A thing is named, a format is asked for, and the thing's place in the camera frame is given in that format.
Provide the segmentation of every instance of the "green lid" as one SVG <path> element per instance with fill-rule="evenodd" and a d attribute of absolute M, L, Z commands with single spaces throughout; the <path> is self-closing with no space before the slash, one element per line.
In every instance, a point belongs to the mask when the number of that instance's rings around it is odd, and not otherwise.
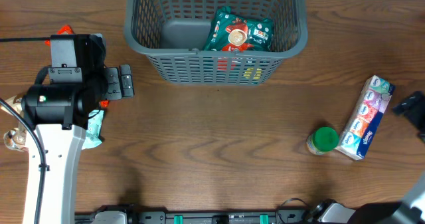
<path fill-rule="evenodd" d="M 319 128 L 313 134 L 313 144 L 321 152 L 329 152 L 337 147 L 339 137 L 337 132 L 330 127 Z"/>

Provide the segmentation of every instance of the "green snack package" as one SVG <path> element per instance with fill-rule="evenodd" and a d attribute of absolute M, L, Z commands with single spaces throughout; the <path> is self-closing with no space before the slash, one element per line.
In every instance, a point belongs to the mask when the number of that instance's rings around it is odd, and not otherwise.
<path fill-rule="evenodd" d="M 232 15 L 230 7 L 217 10 L 204 51 L 270 51 L 273 22 Z"/>

